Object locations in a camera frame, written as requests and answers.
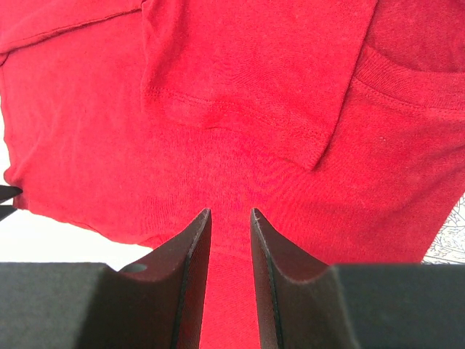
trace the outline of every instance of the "patterned surface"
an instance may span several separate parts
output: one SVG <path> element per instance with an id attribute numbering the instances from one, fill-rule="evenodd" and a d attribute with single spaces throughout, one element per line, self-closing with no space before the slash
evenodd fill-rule
<path id="1" fill-rule="evenodd" d="M 465 194 L 429 248 L 425 264 L 465 264 Z"/>

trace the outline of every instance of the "garment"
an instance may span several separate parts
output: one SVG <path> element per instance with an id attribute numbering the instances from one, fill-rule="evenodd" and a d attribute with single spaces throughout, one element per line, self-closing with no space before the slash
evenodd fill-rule
<path id="1" fill-rule="evenodd" d="M 15 206 L 153 248 L 210 207 L 201 348 L 259 347 L 252 207 L 329 264 L 421 260 L 465 190 L 461 2 L 106 2 L 0 5 Z"/>

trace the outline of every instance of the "white surface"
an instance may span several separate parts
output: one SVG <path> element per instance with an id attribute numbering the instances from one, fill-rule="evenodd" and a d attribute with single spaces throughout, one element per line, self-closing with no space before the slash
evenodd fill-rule
<path id="1" fill-rule="evenodd" d="M 0 135 L 3 134 L 0 111 Z M 0 173 L 8 167 L 8 149 L 1 141 Z M 6 185 L 3 175 L 0 184 Z M 0 222 L 0 262 L 104 262 L 119 270 L 150 251 L 147 247 L 118 244 L 89 230 L 23 210 Z M 446 220 L 424 262 L 465 264 L 464 198 Z"/>

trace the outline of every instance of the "red fabric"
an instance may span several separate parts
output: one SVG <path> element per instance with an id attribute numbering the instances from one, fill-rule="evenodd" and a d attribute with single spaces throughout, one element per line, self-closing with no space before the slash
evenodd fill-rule
<path id="1" fill-rule="evenodd" d="M 202 348 L 259 346 L 252 207 L 326 263 L 418 262 L 465 190 L 463 2 L 77 2 L 0 4 L 6 181 L 151 247 L 212 208 Z"/>

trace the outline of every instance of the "red t-shirt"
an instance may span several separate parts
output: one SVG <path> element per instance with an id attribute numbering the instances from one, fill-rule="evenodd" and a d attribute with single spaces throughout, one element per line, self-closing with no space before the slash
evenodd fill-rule
<path id="1" fill-rule="evenodd" d="M 258 348 L 249 218 L 419 262 L 465 190 L 460 1 L 0 4 L 15 205 L 157 247 L 204 207 L 202 348 Z"/>

